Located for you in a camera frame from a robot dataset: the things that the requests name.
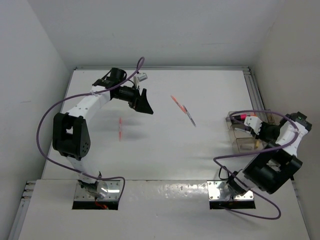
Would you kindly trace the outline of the pink double-ended pen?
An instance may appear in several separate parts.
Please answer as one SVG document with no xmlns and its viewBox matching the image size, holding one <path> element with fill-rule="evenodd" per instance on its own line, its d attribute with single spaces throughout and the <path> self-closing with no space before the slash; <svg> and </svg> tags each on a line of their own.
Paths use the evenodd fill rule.
<svg viewBox="0 0 320 240">
<path fill-rule="evenodd" d="M 118 121 L 118 140 L 121 141 L 122 140 L 122 118 L 119 118 Z"/>
</svg>

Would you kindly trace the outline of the pink black highlighter marker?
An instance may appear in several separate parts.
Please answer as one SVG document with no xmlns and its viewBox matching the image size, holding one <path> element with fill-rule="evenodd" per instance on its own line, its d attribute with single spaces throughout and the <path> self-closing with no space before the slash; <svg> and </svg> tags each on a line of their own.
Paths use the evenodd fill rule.
<svg viewBox="0 0 320 240">
<path fill-rule="evenodd" d="M 246 114 L 239 114 L 239 115 L 233 115 L 231 118 L 237 120 L 237 121 L 244 121 L 246 119 Z"/>
</svg>

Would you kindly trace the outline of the grey white eraser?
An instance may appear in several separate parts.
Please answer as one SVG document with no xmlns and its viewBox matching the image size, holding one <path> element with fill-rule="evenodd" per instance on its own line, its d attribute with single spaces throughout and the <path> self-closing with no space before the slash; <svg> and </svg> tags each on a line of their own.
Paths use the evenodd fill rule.
<svg viewBox="0 0 320 240">
<path fill-rule="evenodd" d="M 242 150 L 252 150 L 253 147 L 251 145 L 249 145 L 249 144 L 241 144 L 240 145 L 240 149 L 242 149 Z"/>
</svg>

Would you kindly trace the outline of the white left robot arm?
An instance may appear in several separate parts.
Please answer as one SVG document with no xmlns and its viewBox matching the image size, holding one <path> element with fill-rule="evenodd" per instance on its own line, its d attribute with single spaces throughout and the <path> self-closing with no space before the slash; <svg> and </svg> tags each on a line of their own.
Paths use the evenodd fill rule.
<svg viewBox="0 0 320 240">
<path fill-rule="evenodd" d="M 107 184 L 101 180 L 101 172 L 94 168 L 86 157 L 91 139 L 88 123 L 109 101 L 118 99 L 128 103 L 136 112 L 152 115 L 147 100 L 147 90 L 140 89 L 139 83 L 146 80 L 146 73 L 133 77 L 133 86 L 121 86 L 127 73 L 113 67 L 110 72 L 92 84 L 91 93 L 66 113 L 57 113 L 53 118 L 53 149 L 69 160 L 79 171 L 79 183 L 90 195 L 102 198 L 107 195 Z"/>
</svg>

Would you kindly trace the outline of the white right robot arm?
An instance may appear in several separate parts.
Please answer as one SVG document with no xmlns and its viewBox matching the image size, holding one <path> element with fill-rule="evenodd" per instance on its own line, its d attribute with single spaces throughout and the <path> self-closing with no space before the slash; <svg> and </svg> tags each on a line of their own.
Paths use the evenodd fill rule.
<svg viewBox="0 0 320 240">
<path fill-rule="evenodd" d="M 252 159 L 239 176 L 245 185 L 231 175 L 226 186 L 233 195 L 243 196 L 250 187 L 273 194 L 301 168 L 303 163 L 297 157 L 297 149 L 302 138 L 312 129 L 312 124 L 299 111 L 285 116 L 278 125 L 264 122 L 254 115 L 241 114 L 235 117 L 244 123 L 255 139 L 266 143 L 264 150 L 283 147 L 296 134 L 298 136 L 292 144 L 282 149 L 259 153 Z"/>
</svg>

